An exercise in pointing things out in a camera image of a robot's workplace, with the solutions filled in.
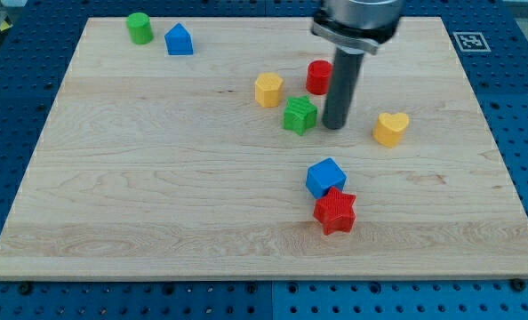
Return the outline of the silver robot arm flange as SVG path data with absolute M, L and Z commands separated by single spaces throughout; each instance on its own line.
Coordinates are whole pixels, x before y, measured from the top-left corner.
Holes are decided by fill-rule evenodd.
M 324 0 L 310 32 L 349 54 L 375 55 L 395 34 L 404 0 Z

